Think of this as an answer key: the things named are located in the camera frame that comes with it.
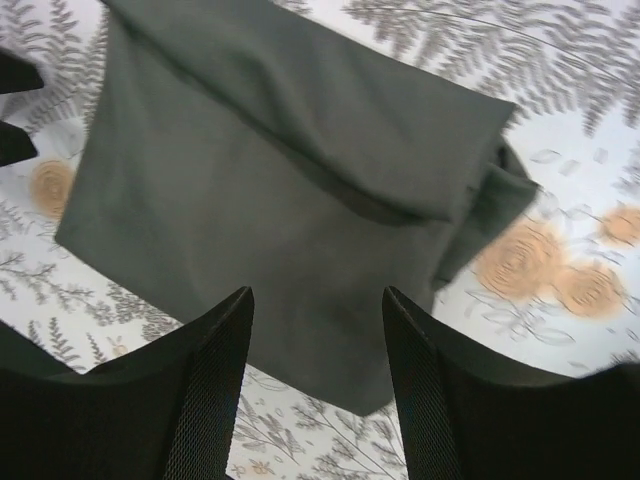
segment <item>floral pattern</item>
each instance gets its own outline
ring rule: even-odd
[[[274,1],[518,103],[507,139],[544,188],[440,292],[438,318],[568,375],[640,361],[637,0]],[[53,241],[99,98],[107,35],[97,0],[0,2],[0,46],[31,58],[47,83],[0,96],[0,117],[26,128],[41,152],[0,169],[1,317],[79,372],[178,327]],[[251,367],[227,471],[406,480],[393,405],[359,418]]]

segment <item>fabric fold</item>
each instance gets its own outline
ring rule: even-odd
[[[246,119],[361,193],[422,218],[453,219],[469,172],[513,110],[269,1],[105,3]]]
[[[249,285],[251,365],[359,415],[391,402],[384,289],[429,309],[535,194],[513,105],[267,0],[108,4],[58,243],[183,323]]]

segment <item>fern leaf print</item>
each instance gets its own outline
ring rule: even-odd
[[[49,337],[53,354],[58,360],[68,364],[80,358],[74,353],[74,347],[69,344],[69,340],[65,338],[57,318],[49,321]]]
[[[51,0],[51,29],[45,55],[47,65],[53,67],[43,98],[27,117],[25,131],[38,133],[48,123],[72,118],[80,114],[78,90],[82,73],[81,39],[74,34],[78,21],[66,0]]]
[[[47,35],[34,11],[35,3],[25,0],[6,0],[0,6],[0,46],[36,64],[42,64],[43,54],[47,51],[44,45]],[[40,91],[12,94],[0,112],[0,119],[23,110],[40,95]]]
[[[102,8],[98,29],[89,41],[85,52],[82,77],[84,85],[81,91],[83,122],[88,132],[100,97],[100,90],[104,78],[104,65],[107,55],[107,35],[109,22],[106,8]]]
[[[35,321],[31,320],[29,322],[28,336],[29,340],[38,345],[40,348],[44,349],[44,342],[42,341],[42,337],[40,336],[40,332],[38,331],[39,324],[36,324]]]
[[[91,353],[93,354],[94,363],[96,365],[100,365],[107,362],[109,359],[98,345],[96,339],[93,338],[93,335],[87,333],[87,339],[89,340],[89,345],[91,346]]]
[[[614,12],[592,0],[348,0],[343,10],[396,58],[515,101],[515,123],[577,111],[593,136],[617,108],[627,126],[640,122],[637,2]]]

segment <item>mesh panel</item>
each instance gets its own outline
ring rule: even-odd
[[[252,311],[245,295],[195,353],[164,480],[225,478]]]
[[[409,476],[461,480],[461,468],[438,372],[437,352],[385,295],[384,328]]]
[[[640,392],[629,380],[640,367],[559,377],[479,352],[392,290],[384,319],[414,479],[640,478]]]

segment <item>leaf pattern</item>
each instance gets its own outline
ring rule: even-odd
[[[637,4],[614,14],[590,0],[351,0],[344,11],[396,58],[516,101],[516,123],[580,111],[593,135],[621,105],[626,124],[639,125]]]
[[[613,280],[623,286],[608,291],[610,300],[623,301],[619,313],[587,325],[567,313],[567,306],[584,313],[583,303],[582,312],[571,304],[580,289],[564,288],[563,296],[536,288],[515,301],[497,284],[488,283],[495,291],[479,284],[474,264],[438,295],[439,318],[495,350],[541,358],[542,366],[568,375],[639,361],[640,249],[631,217],[640,205],[636,0],[615,8],[591,0],[274,1],[322,23],[330,23],[327,15],[343,27],[359,23],[354,34],[363,43],[384,44],[400,60],[518,102],[518,128],[508,138],[545,187],[522,220],[549,226],[566,253],[563,265],[591,268],[597,261],[591,273],[615,274],[602,277],[609,283],[593,277],[597,287]],[[90,20],[89,3],[96,7]],[[0,169],[2,317],[78,372],[180,326],[56,245],[56,222],[30,210],[23,188],[38,162],[52,155],[72,161],[80,153],[102,88],[107,35],[96,0],[0,2],[0,46],[34,61],[47,82],[41,91],[0,99],[0,117],[25,126],[42,152],[31,165]],[[540,128],[541,119],[549,126]],[[615,138],[607,134],[612,122],[620,124]],[[558,135],[558,125],[568,133]],[[574,126],[583,133],[571,133]],[[407,480],[393,405],[357,417],[247,366],[237,413],[228,472],[238,480]]]

